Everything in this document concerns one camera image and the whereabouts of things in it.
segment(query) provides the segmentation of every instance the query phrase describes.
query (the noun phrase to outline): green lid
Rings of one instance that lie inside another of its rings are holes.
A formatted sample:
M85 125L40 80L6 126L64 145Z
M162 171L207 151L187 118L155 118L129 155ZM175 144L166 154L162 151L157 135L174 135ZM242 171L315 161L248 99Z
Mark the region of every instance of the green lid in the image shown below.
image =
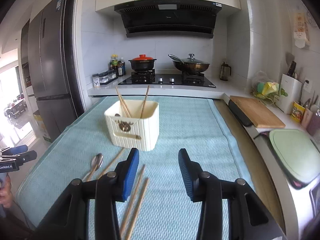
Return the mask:
M320 174L320 154L308 135L300 130L274 129L271 144L292 176L309 184Z

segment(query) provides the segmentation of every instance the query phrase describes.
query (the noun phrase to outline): refrigerator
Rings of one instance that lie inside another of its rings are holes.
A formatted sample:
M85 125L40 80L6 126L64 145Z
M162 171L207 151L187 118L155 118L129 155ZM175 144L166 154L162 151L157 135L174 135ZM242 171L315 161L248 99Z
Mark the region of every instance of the refrigerator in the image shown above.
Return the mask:
M30 77L52 141L84 112L72 55L73 1L52 0L29 24Z

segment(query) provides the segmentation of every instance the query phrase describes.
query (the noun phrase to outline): range hood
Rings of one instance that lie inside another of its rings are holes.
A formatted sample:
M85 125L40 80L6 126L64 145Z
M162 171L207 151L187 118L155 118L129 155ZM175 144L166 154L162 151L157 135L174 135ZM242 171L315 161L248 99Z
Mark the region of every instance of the range hood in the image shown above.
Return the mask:
M137 0L115 5L127 37L187 35L213 37L220 3L207 0Z

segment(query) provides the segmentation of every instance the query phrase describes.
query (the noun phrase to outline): cutting board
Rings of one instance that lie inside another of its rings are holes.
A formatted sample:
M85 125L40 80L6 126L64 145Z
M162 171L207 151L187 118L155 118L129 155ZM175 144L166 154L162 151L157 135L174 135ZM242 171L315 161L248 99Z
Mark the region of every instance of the cutting board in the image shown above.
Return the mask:
M262 102L255 98L230 96L257 128L284 128L285 124Z

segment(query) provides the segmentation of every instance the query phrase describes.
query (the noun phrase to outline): person's hand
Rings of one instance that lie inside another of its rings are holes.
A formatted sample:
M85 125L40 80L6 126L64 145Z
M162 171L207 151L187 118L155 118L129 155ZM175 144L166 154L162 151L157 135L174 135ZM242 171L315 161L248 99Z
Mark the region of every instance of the person's hand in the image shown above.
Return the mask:
M0 204L3 205L4 208L10 208L12 205L13 196L11 193L11 180L7 175L5 178L4 185L1 185L0 189Z

